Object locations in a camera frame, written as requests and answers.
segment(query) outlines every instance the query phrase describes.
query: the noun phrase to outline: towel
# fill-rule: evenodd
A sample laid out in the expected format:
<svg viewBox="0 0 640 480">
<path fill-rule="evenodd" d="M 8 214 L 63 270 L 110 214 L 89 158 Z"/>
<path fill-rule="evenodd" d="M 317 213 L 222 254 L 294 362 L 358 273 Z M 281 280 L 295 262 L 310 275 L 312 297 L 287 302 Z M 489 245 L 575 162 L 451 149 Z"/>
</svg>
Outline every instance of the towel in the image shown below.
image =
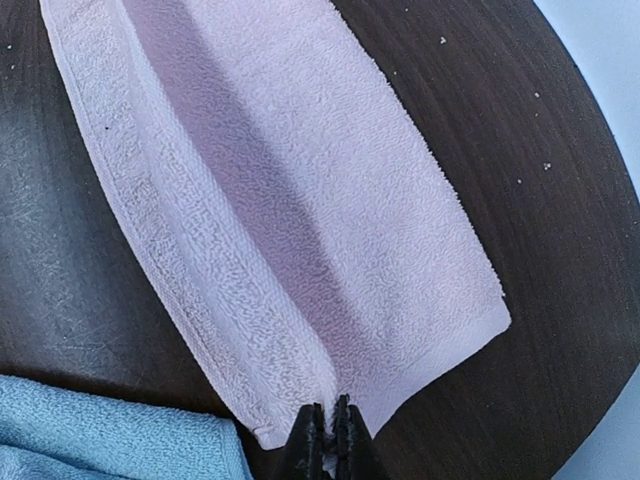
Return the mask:
<svg viewBox="0 0 640 480">
<path fill-rule="evenodd" d="M 347 393 L 375 435 L 503 332 L 499 281 L 327 0 L 42 0 L 107 199 L 263 448 Z"/>
<path fill-rule="evenodd" d="M 114 476 L 251 479 L 231 420 L 0 375 L 1 480 Z"/>
</svg>

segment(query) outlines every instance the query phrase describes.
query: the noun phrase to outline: pink towel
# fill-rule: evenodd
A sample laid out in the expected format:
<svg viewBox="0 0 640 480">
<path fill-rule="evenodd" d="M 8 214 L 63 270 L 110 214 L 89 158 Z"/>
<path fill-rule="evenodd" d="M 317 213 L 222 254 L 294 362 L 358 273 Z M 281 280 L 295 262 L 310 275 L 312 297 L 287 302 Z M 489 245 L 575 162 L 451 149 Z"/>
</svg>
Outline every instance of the pink towel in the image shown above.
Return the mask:
<svg viewBox="0 0 640 480">
<path fill-rule="evenodd" d="M 507 328 L 455 192 L 328 0 L 42 7 L 125 235 L 264 448 L 342 393 L 375 434 Z"/>
</svg>

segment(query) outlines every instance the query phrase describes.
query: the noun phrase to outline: blue towel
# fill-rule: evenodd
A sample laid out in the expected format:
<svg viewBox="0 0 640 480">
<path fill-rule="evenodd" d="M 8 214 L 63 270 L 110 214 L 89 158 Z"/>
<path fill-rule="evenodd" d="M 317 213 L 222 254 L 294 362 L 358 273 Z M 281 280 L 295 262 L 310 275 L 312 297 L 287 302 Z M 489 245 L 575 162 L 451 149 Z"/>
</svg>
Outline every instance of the blue towel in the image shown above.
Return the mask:
<svg viewBox="0 0 640 480">
<path fill-rule="evenodd" d="M 0 375 L 0 480 L 250 480 L 230 420 Z"/>
</svg>

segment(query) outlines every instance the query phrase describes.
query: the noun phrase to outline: round table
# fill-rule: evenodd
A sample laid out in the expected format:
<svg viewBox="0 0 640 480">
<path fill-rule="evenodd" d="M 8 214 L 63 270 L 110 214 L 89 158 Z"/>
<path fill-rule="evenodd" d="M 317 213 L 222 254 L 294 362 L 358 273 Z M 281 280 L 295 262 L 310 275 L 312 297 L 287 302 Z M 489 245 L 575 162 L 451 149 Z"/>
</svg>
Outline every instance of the round table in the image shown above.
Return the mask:
<svg viewBox="0 0 640 480">
<path fill-rule="evenodd" d="M 614 139 L 530 0 L 334 3 L 459 193 L 513 319 L 375 445 L 393 478 L 549 478 L 640 359 L 640 209 Z M 229 415 L 111 214 L 37 1 L 0 19 L 0 373 Z M 277 452 L 241 435 L 268 478 Z"/>
</svg>

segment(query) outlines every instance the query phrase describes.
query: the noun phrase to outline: table surface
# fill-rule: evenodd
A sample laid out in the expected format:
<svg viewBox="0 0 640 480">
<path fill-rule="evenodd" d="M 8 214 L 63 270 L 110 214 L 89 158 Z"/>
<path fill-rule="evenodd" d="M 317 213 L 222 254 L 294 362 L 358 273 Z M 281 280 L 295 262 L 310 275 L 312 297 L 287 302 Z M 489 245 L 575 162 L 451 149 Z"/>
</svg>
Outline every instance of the table surface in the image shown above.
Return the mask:
<svg viewBox="0 0 640 480">
<path fill-rule="evenodd" d="M 334 3 L 458 191 L 513 317 L 375 445 L 393 478 L 549 478 L 640 359 L 640 209 L 614 139 L 530 0 Z M 36 0 L 0 1 L 0 209 L 0 373 L 229 415 L 111 214 Z M 268 478 L 277 452 L 241 435 Z"/>
</svg>

